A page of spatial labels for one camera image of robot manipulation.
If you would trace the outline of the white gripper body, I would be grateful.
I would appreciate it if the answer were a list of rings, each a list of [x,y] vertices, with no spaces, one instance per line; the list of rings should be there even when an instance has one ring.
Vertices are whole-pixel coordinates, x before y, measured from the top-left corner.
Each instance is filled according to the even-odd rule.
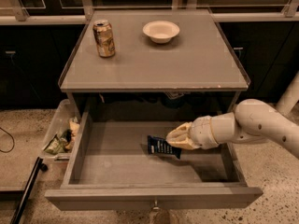
[[[212,149],[219,146],[212,132],[210,116],[193,121],[189,129],[189,137],[194,148]]]

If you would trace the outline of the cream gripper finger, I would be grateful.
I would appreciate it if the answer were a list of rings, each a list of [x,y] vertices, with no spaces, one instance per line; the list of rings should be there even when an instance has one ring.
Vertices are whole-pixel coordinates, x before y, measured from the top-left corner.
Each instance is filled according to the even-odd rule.
[[[183,140],[167,138],[166,141],[172,147],[178,147],[178,148],[182,148],[182,149],[186,149],[186,150],[194,150],[194,149],[199,148],[199,146],[196,145],[193,142],[193,140],[188,137],[186,137]]]
[[[168,140],[184,140],[189,135],[189,129],[191,127],[190,122],[185,122],[179,125],[176,129],[171,131],[166,139]]]

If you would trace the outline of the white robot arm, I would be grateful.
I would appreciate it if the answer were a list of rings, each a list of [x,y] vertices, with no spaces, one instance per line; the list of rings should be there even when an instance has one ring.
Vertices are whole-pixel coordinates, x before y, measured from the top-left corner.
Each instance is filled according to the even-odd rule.
[[[299,126],[286,118],[298,100],[299,73],[276,107],[247,99],[236,105],[233,112],[181,124],[167,135],[166,141],[172,147],[193,150],[211,149],[223,143],[259,143],[269,139],[299,158]]]

